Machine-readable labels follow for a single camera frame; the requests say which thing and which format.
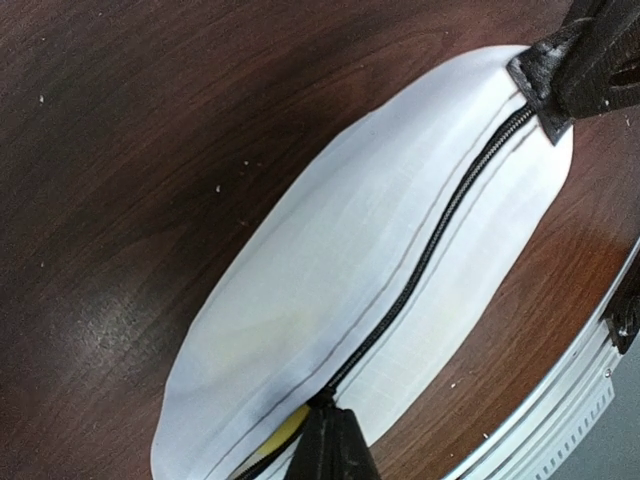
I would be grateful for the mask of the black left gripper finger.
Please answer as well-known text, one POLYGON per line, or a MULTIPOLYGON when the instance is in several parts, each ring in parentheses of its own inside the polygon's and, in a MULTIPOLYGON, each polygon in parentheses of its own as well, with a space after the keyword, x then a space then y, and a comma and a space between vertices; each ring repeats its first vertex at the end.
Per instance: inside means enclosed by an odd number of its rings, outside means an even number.
POLYGON ((329 406, 311 411, 284 478, 378 480, 381 476, 355 413, 329 406))

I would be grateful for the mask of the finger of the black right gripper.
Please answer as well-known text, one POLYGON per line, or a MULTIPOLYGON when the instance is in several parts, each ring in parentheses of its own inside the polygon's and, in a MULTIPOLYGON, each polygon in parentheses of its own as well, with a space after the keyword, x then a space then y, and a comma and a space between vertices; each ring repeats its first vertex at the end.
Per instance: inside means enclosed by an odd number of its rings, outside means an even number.
POLYGON ((563 21, 581 28, 552 81, 575 119, 639 104, 639 2, 574 1, 563 21))

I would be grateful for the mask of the yellow sponge block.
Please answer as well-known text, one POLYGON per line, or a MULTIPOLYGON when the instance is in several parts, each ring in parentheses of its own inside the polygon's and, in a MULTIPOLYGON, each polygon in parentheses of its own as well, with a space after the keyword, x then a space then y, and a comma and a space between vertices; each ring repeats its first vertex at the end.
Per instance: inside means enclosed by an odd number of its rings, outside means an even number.
POLYGON ((307 404, 300 406, 270 435, 256 453, 265 457, 282 447, 304 423, 309 412, 310 407, 307 404))

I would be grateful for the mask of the white drawstring pouch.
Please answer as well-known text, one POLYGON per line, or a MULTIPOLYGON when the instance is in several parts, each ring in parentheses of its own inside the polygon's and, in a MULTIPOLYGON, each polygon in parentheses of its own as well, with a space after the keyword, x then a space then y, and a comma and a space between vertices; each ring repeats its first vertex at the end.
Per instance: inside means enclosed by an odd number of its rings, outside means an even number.
POLYGON ((151 445, 156 479, 228 479, 399 312, 337 386, 368 444, 447 364, 561 190, 573 139, 528 119, 462 180, 524 106, 519 46, 454 57, 332 140, 265 218, 196 315, 151 445), (454 193, 462 202, 423 258, 454 193))

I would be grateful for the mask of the aluminium front rail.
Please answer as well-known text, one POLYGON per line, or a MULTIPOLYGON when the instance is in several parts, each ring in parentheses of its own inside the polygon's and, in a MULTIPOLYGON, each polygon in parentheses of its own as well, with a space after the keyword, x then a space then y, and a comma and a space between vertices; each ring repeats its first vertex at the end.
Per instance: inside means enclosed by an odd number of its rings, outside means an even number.
POLYGON ((448 479, 549 479, 615 398, 623 355, 603 319, 620 288, 639 286, 635 244, 611 287, 560 360, 508 419, 448 479))

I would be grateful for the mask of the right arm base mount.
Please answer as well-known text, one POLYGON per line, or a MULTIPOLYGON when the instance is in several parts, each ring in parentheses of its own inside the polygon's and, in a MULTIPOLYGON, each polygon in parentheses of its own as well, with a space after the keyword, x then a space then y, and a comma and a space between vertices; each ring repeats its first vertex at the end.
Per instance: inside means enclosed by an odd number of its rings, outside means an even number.
POLYGON ((603 319, 612 344, 625 355, 639 334, 639 286, 618 289, 609 301, 603 319))

